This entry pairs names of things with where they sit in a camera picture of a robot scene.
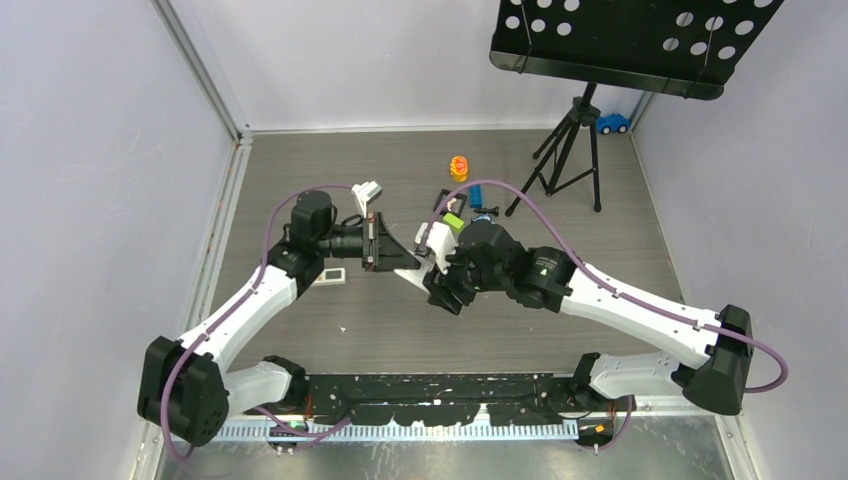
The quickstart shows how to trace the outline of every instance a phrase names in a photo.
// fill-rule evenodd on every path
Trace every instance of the tripod stand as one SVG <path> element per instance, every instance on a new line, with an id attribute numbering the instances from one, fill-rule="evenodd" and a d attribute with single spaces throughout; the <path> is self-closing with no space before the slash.
<path id="1" fill-rule="evenodd" d="M 595 89 L 597 87 L 597 83 L 589 83 L 586 85 L 586 90 L 583 92 L 582 97 L 574 97 L 571 110 L 569 110 L 568 114 L 566 114 L 559 124 L 557 124 L 551 134 L 548 135 L 548 138 L 542 142 L 539 149 L 533 153 L 533 158 L 538 159 L 542 151 L 547 148 L 545 155 L 542 157 L 542 161 L 539 162 L 533 170 L 533 173 L 530 175 L 530 178 L 528 178 L 527 182 L 524 183 L 524 186 L 521 187 L 521 193 L 527 193 L 527 190 L 529 190 L 530 186 L 533 185 L 533 181 L 538 178 L 539 182 L 542 183 L 542 187 L 545 188 L 545 195 L 550 197 L 591 173 L 592 180 L 594 181 L 595 211 L 601 211 L 601 185 L 598 172 L 598 133 L 595 131 L 595 121 L 600 116 L 601 111 L 591 105 L 592 96 L 595 94 Z M 592 168 L 558 186 L 557 183 L 559 182 L 559 177 L 562 174 L 562 169 L 565 168 L 565 161 L 568 160 L 568 154 L 571 152 L 571 147 L 574 145 L 574 139 L 577 138 L 577 132 L 580 131 L 581 125 L 589 127 L 589 139 L 592 147 Z M 562 143 L 563 139 L 565 139 L 565 145 L 563 146 L 559 157 L 554 161 L 554 171 L 551 174 L 550 181 L 547 181 L 542 175 L 542 169 L 548 163 L 548 160 L 550 160 L 552 156 L 556 155 L 557 148 L 559 147 L 559 144 Z M 512 216 L 512 213 L 515 211 L 515 207 L 518 206 L 520 201 L 520 198 L 515 197 L 515 200 L 513 200 L 509 208 L 506 209 L 507 217 Z"/>

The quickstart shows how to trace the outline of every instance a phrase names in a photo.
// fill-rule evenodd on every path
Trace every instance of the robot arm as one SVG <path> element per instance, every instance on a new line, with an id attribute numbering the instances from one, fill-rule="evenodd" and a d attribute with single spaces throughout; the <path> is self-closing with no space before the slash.
<path id="1" fill-rule="evenodd" d="M 359 258 L 367 271 L 418 269 L 420 262 L 389 233 L 379 212 L 365 208 L 381 192 L 369 182 L 353 193 L 360 223 L 336 224 L 336 207 L 322 191 L 301 194 L 286 235 L 268 252 L 268 263 L 203 323 L 177 340 L 159 337 L 145 353 L 138 414 L 161 425 L 164 385 L 186 345 L 204 338 L 177 376 L 168 404 L 170 429 L 194 446 L 208 443 L 224 420 L 266 403 L 298 407 L 308 387 L 305 370 L 280 357 L 226 373 L 236 355 L 276 314 L 294 303 L 324 270 L 324 259 Z M 257 284 L 256 280 L 264 275 Z M 217 322 L 226 319 L 217 326 Z M 216 325 L 214 334 L 209 328 Z"/>
<path id="2" fill-rule="evenodd" d="M 388 232 L 380 213 L 365 206 L 380 188 L 373 182 L 354 187 L 361 223 L 335 223 L 329 195 L 309 191 L 298 197 L 286 235 L 268 252 L 262 280 L 258 268 L 248 282 L 212 316 L 177 340 L 159 337 L 148 347 L 139 392 L 138 413 L 160 424 L 163 387 L 185 345 L 205 338 L 177 377 L 169 400 L 171 431 L 195 446 L 208 443 L 223 421 L 258 405 L 298 408 L 306 397 L 305 370 L 280 357 L 227 372 L 247 342 L 277 313 L 299 298 L 324 269 L 324 259 L 360 258 L 366 271 L 394 271 L 429 294 L 428 303 L 453 314 L 478 292 L 504 291 L 528 308 L 545 308 L 589 318 L 658 347 L 662 352 L 616 358 L 583 355 L 570 381 L 577 405 L 603 410 L 625 395 L 678 395 L 721 414 L 739 412 L 751 350 L 740 342 L 704 330 L 722 326 L 750 335 L 750 319 L 728 306 L 720 314 L 676 304 L 607 277 L 617 292 L 627 292 L 667 311 L 686 311 L 699 328 L 679 324 L 637 307 L 598 287 L 561 250 L 524 249 L 506 230 L 473 222 L 459 235 L 433 225 L 424 255 L 413 255 Z M 419 230 L 420 242 L 424 226 Z M 237 302 L 242 302 L 233 310 Z M 213 335 L 208 328 L 222 317 Z"/>
<path id="3" fill-rule="evenodd" d="M 419 231 L 420 241 L 424 226 Z M 478 292 L 504 291 L 528 308 L 545 308 L 595 320 L 643 340 L 656 354 L 613 357 L 585 354 L 571 382 L 574 399 L 589 410 L 602 409 L 626 395 L 680 395 L 706 410 L 736 415 L 748 377 L 752 349 L 703 327 L 723 327 L 751 335 L 748 312 L 728 305 L 721 312 L 689 307 L 620 282 L 589 264 L 616 294 L 600 287 L 565 254 L 551 248 L 524 247 L 500 225 L 473 222 L 453 239 L 446 226 L 434 225 L 427 239 L 435 266 L 429 272 L 398 272 L 429 292 L 428 302 L 458 314 Z M 637 306 L 629 294 L 658 309 L 679 312 L 697 322 L 690 327 Z"/>

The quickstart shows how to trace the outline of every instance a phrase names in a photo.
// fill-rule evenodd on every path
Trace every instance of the green block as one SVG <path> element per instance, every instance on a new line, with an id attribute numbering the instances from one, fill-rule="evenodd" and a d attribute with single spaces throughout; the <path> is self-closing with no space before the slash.
<path id="1" fill-rule="evenodd" d="M 448 226 L 450 226 L 455 232 L 459 232 L 462 230 L 462 227 L 465 226 L 465 222 L 452 213 L 446 213 L 445 216 L 442 217 L 442 221 L 447 223 Z"/>

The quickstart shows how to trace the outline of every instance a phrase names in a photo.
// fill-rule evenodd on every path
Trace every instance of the tripod leg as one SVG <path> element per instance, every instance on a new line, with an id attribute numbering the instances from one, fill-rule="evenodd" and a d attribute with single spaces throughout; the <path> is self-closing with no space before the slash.
<path id="1" fill-rule="evenodd" d="M 557 126 L 554 127 L 554 130 L 551 132 L 551 134 L 548 135 L 548 138 L 546 138 L 545 141 L 542 142 L 542 146 L 539 147 L 538 150 L 533 152 L 533 159 L 534 160 L 539 159 L 539 155 L 541 155 L 542 151 L 545 150 L 545 148 L 548 146 L 549 143 L 551 143 L 551 140 L 553 140 L 555 137 L 560 136 L 559 133 L 563 129 L 563 127 L 565 127 L 566 120 L 568 120 L 568 115 L 562 117 L 562 120 L 560 120 L 559 123 L 557 124 Z"/>
<path id="2" fill-rule="evenodd" d="M 562 147 L 562 152 L 554 164 L 554 173 L 551 175 L 551 180 L 548 182 L 546 194 L 550 197 L 556 190 L 559 183 L 559 176 L 562 175 L 562 169 L 565 167 L 565 161 L 568 160 L 568 154 L 571 153 L 571 147 L 574 146 L 574 139 L 577 138 L 577 132 L 580 131 L 580 122 L 569 122 L 568 137 L 565 139 L 565 145 Z"/>
<path id="3" fill-rule="evenodd" d="M 521 187 L 521 193 L 527 193 L 527 190 L 530 189 L 530 185 L 533 185 L 533 181 L 536 180 L 536 177 L 541 174 L 542 168 L 544 168 L 545 165 L 548 163 L 548 160 L 551 159 L 551 155 L 556 152 L 556 145 L 562 141 L 562 137 L 565 134 L 566 129 L 571 125 L 571 119 L 566 117 L 565 119 L 563 119 L 563 122 L 563 128 L 561 128 L 558 132 L 556 142 L 553 144 L 552 148 L 549 148 L 548 151 L 545 152 L 545 156 L 542 157 L 542 160 L 539 162 L 538 165 L 536 165 L 536 168 L 533 169 L 533 173 L 530 174 L 530 178 L 528 178 L 527 181 L 524 182 L 524 186 Z M 506 209 L 504 215 L 506 215 L 507 217 L 511 217 L 512 213 L 515 211 L 515 207 L 518 206 L 518 203 L 520 201 L 521 198 L 515 197 L 515 200 L 513 200 L 512 203 L 509 205 L 509 208 Z"/>
<path id="4" fill-rule="evenodd" d="M 595 211 L 601 211 L 601 172 L 598 170 L 598 132 L 589 125 L 589 141 L 592 144 L 592 182 L 595 190 Z"/>

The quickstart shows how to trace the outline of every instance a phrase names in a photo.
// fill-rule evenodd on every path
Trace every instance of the orange toy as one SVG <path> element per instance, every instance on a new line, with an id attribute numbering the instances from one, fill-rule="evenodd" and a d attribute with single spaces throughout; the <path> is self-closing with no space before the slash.
<path id="1" fill-rule="evenodd" d="M 451 177 L 459 183 L 468 179 L 468 160 L 461 155 L 451 160 Z"/>

